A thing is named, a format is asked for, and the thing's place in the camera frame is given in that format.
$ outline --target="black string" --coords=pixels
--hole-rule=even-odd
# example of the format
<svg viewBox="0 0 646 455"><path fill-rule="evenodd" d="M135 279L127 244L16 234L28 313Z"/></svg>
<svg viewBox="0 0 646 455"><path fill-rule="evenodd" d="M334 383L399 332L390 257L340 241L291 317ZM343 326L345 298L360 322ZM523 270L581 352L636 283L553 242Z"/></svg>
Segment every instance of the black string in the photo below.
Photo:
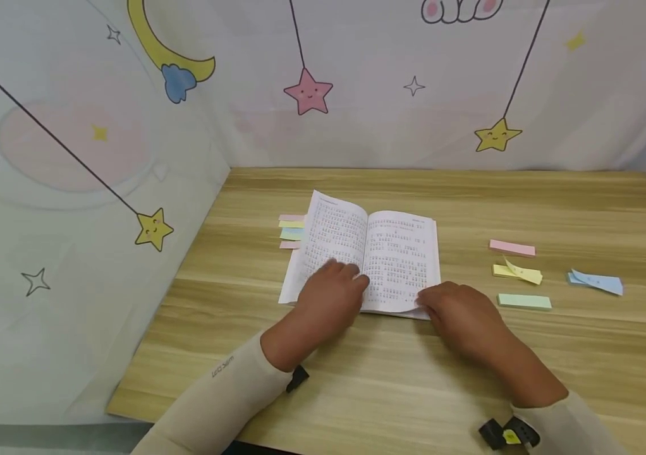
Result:
<svg viewBox="0 0 646 455"><path fill-rule="evenodd" d="M120 195L118 195L118 193L116 193L116 192L113 190L113 188L111 188L110 186L108 186L108 184L107 184L106 182L104 182L102 178L98 177L98 174L97 174L97 173L94 173L94 172L93 172L93 169L89 168L89 167L88 167L88 165L87 165L86 163L84 163L82 159L80 159L80 158L78 157L78 155L74 154L74 153L72 152L72 150L70 150L70 149L68 148L68 146L67 146L67 145L65 145L65 144L63 143L63 141L61 141L61 140L58 138L58 136L56 136L56 135L55 135L55 134L53 134L50 130L48 130L48 128L47 128L44 124L42 124L42 123L41 123L41 121L37 119L37 117L35 117L34 115L32 115L32 112L28 111L28 110L27 110L27 108L26 108L25 106L23 106L23 105L22 105L22 103L21 103L20 101L18 101L18 100L16 99L16 97L13 97L13 96L12 96L12 94L11 94L10 92L8 92L8 91L7 91L7 89L6 89L5 87L3 87L3 86L1 85L1 83L0 83L0 90L2 90L2 92L3 92L5 95L7 95L8 99L11 99L11 100L12 100L12 102L14 102L14 103L17 105L17 107L19 107L22 111L24 111L24 112L25 112L25 114L27 114L27 116L30 116L30 119L34 120L34 121L35 121L35 123L37 124L37 126L40 126L40 128L42 128L42 129L45 131L45 133L48 133L48 135L50 135L50 137L51 137L51 138L55 139L55 142L56 142L56 143L58 143L58 144L60 144L60 147L64 148L64 149L65 149L65 152L69 153L71 157L75 158L75 161L79 162L79 163L80 163L80 165L81 165L81 166L83 166L83 167L85 168L85 170L86 170L86 171L88 171L89 173L91 173L91 175L92 175L93 177L95 177L95 178L97 179L97 181L99 181L100 183L102 183L102 184L103 184L103 186L105 186L105 187L107 188L107 190L108 190L108 191L110 191L111 193L113 193L113 195L114 195L114 196L116 196L116 197L118 198L118 200L119 200L119 201L123 202L123 205L125 205L126 207L128 207L128 209L130 209L134 214L138 215L138 212L137 212L136 210L133 210L133 207L131 207L131 205L128 205L128 202L124 201L124 200L123 200L123 198L122 198Z"/></svg>
<svg viewBox="0 0 646 455"><path fill-rule="evenodd" d="M300 51L300 61L305 67L305 58L303 58L303 45L300 44L300 32L298 32L298 20L295 19L295 8L293 8L293 0L290 0L290 13L293 14L293 24L295 24L295 37L298 37L298 50Z"/></svg>
<svg viewBox="0 0 646 455"><path fill-rule="evenodd" d="M510 110L510 105L513 103L513 99L515 97L515 92L518 90L518 85L520 83L520 78L523 78L523 73L525 72L525 65L528 64L528 58L530 58L530 51L533 50L533 46L535 45L535 38L538 38L538 32L540 31L540 25L543 24L543 19L546 16L546 11L548 10L548 5L550 4L550 0L546 0L546 6L543 8L543 14L540 15L540 20L538 21L538 27L535 28L535 33L533 34L533 41L530 42L530 47L528 48L528 53L525 54L525 61L523 62L523 67L520 68L520 74L518 75L518 81L515 81L515 87L513 87L513 93L510 95L510 100L507 102L507 107L505 107L505 114L503 114L503 118L507 116L507 111Z"/></svg>

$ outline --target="left hand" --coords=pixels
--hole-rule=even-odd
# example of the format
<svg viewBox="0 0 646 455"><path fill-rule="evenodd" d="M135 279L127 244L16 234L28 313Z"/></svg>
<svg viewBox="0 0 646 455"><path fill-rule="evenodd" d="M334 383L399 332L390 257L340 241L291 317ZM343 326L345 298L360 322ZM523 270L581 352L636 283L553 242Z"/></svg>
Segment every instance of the left hand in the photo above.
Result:
<svg viewBox="0 0 646 455"><path fill-rule="evenodd" d="M369 278L359 272L356 264L330 259L308 278L295 307L260 339L274 367L291 372L353 323L369 284Z"/></svg>

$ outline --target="yellow star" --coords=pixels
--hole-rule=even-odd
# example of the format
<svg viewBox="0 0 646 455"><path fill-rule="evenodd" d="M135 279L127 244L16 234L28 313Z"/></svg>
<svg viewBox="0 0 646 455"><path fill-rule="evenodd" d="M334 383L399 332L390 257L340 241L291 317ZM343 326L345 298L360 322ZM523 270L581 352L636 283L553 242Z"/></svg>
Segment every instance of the yellow star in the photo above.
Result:
<svg viewBox="0 0 646 455"><path fill-rule="evenodd" d="M103 128L103 126L93 126L93 140L102 140L103 142L108 142L108 128Z"/></svg>
<svg viewBox="0 0 646 455"><path fill-rule="evenodd" d="M164 248L165 236L174 232L174 228L164 223L164 209L160 208L154 215L136 214L141 224L141 232L136 239L136 245L152 243L157 250Z"/></svg>
<svg viewBox="0 0 646 455"><path fill-rule="evenodd" d="M495 126L489 130L477 130L475 134L480 138L480 145L477 145L477 152L487 149L496 149L505 152L507 141L523 133L523 130L509 130L507 121L500 119Z"/></svg>
<svg viewBox="0 0 646 455"><path fill-rule="evenodd" d="M583 30L581 30L581 32L579 32L575 37L566 42L566 47L569 52L573 52L584 44L586 44L586 38L583 38Z"/></svg>

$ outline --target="cartoon backdrop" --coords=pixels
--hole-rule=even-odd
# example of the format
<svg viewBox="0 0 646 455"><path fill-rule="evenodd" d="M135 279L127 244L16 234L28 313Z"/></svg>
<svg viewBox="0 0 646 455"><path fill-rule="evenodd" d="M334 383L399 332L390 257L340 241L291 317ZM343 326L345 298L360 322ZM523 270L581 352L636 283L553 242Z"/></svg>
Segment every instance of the cartoon backdrop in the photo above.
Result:
<svg viewBox="0 0 646 455"><path fill-rule="evenodd" d="M0 423L111 420L228 173L166 89L125 1L0 0Z"/></svg>
<svg viewBox="0 0 646 455"><path fill-rule="evenodd" d="M643 0L0 0L0 423L113 420L228 164L644 153Z"/></svg>
<svg viewBox="0 0 646 455"><path fill-rule="evenodd" d="M231 166L602 169L646 141L643 0L171 4Z"/></svg>

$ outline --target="pink star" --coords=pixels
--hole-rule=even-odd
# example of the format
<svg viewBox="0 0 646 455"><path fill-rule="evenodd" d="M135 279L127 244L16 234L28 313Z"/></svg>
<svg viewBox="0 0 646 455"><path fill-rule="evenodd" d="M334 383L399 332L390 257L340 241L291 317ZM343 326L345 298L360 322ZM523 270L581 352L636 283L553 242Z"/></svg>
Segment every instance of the pink star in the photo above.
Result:
<svg viewBox="0 0 646 455"><path fill-rule="evenodd" d="M288 95L298 100L298 115L303 115L311 109L328 114L325 105L325 95L333 88L332 83L316 82L306 68L300 73L300 82L284 90Z"/></svg>

